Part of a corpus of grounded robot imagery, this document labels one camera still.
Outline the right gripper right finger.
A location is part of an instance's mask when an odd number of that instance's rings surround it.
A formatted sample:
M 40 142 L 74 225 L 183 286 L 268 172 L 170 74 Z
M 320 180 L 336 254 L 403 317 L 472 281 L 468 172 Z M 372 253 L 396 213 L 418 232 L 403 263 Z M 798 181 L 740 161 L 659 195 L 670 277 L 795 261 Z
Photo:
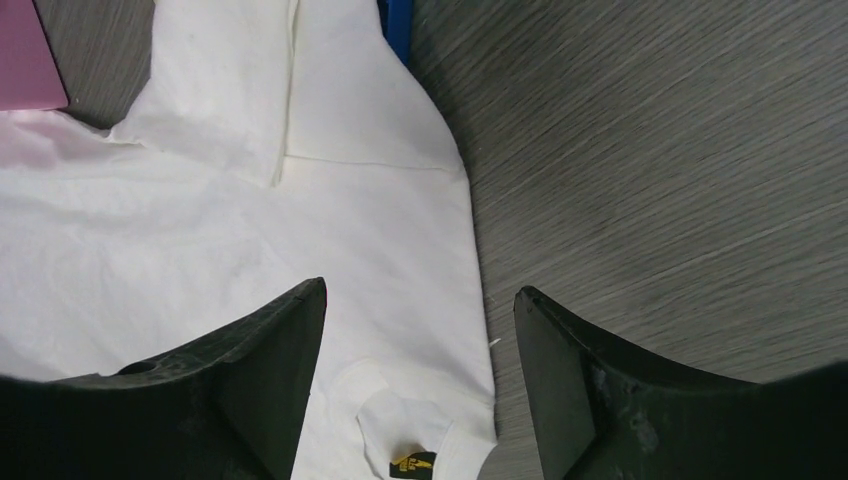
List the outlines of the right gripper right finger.
M 843 479 L 847 365 L 752 383 L 672 361 L 536 288 L 514 323 L 547 479 Z

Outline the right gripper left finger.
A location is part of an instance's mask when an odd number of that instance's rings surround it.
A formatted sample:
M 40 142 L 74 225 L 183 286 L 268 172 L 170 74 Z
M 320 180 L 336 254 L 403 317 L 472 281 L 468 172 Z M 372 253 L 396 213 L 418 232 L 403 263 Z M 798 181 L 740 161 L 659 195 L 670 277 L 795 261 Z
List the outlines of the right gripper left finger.
M 322 278 L 102 376 L 1 380 L 5 479 L 287 479 L 327 306 Z

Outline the white t-shirt with daisy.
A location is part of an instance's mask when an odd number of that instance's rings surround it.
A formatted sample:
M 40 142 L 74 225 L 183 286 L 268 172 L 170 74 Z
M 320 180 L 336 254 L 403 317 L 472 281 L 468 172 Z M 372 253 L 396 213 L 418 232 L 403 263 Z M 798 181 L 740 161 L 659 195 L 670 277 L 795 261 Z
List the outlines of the white t-shirt with daisy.
M 474 479 L 495 388 L 467 175 L 373 1 L 160 1 L 107 131 L 1 116 L 1 370 L 112 373 L 321 277 L 293 475 Z

